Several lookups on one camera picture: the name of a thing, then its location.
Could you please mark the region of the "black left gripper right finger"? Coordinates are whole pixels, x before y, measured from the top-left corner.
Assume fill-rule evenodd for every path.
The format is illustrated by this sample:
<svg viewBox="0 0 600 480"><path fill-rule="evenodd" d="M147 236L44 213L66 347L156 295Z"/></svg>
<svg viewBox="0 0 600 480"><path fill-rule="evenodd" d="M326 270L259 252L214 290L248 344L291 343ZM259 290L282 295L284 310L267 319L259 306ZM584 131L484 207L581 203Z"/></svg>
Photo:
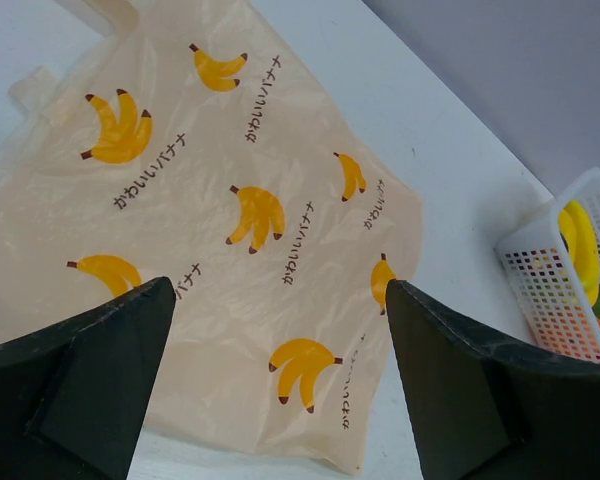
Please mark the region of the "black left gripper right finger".
<svg viewBox="0 0 600 480"><path fill-rule="evenodd" d="M388 323L427 479L600 479L600 365L387 287Z"/></svg>

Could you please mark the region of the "banana print plastic bag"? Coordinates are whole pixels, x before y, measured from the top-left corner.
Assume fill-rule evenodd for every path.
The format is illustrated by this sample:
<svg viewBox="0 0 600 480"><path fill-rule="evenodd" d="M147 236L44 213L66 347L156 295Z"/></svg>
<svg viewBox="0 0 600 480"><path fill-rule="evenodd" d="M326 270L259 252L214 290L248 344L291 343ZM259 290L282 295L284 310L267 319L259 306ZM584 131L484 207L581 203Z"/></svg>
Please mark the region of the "banana print plastic bag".
<svg viewBox="0 0 600 480"><path fill-rule="evenodd" d="M356 475L423 212L247 1L97 1L115 35L0 151L0 342L156 277L161 433Z"/></svg>

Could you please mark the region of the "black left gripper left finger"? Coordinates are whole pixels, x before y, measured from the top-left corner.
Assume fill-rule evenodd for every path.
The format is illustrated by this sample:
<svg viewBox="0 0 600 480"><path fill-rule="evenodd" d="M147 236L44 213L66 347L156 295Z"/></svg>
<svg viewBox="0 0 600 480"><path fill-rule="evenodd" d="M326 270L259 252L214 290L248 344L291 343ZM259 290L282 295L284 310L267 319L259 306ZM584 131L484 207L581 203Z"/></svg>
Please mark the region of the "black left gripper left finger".
<svg viewBox="0 0 600 480"><path fill-rule="evenodd" d="M174 309L157 277L0 344L0 479L126 478Z"/></svg>

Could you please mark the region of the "yellow banana bunch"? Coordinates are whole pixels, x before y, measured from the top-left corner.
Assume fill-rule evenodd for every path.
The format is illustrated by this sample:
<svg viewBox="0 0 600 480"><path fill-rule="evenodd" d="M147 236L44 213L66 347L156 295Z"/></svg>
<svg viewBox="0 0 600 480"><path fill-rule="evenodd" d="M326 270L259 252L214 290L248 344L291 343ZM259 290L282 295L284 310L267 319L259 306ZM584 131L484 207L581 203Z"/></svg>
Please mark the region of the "yellow banana bunch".
<svg viewBox="0 0 600 480"><path fill-rule="evenodd" d="M587 300L594 306L600 290L600 259L591 219L580 202L570 200L558 215L558 227Z"/></svg>

